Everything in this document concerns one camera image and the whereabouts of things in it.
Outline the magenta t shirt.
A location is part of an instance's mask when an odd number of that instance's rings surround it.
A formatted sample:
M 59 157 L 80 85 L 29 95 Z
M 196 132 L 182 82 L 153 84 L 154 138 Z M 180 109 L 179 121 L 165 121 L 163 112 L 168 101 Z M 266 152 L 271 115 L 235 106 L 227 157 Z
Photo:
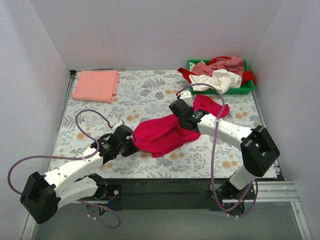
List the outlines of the magenta t shirt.
M 205 110 L 215 117 L 222 109 L 222 105 L 205 95 L 197 95 L 193 107 L 194 110 Z M 141 122 L 133 135 L 138 150 L 150 153 L 153 158 L 162 157 L 200 137 L 200 133 L 182 128 L 174 114 Z

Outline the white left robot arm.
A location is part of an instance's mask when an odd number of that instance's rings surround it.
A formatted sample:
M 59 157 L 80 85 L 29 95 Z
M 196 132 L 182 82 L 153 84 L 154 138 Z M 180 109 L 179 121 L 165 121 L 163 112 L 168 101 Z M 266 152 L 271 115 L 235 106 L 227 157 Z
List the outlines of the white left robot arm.
M 128 157 L 138 151 L 133 139 L 133 130 L 123 124 L 100 137 L 81 155 L 62 166 L 40 174 L 31 174 L 20 197 L 21 204 L 37 224 L 51 219 L 58 209 L 81 200 L 114 200 L 121 192 L 119 185 L 107 181 L 92 170 L 114 160 L 118 155 Z

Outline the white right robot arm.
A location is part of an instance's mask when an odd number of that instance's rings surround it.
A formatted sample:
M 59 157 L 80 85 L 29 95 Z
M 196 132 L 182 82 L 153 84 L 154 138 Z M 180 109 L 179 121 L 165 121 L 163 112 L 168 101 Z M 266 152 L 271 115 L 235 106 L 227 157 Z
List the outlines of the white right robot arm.
M 251 181 L 263 177 L 280 156 L 264 126 L 250 128 L 219 120 L 208 111 L 194 110 L 182 99 L 171 103 L 169 108 L 183 129 L 217 137 L 241 151 L 242 166 L 215 191 L 223 198 L 238 199 Z

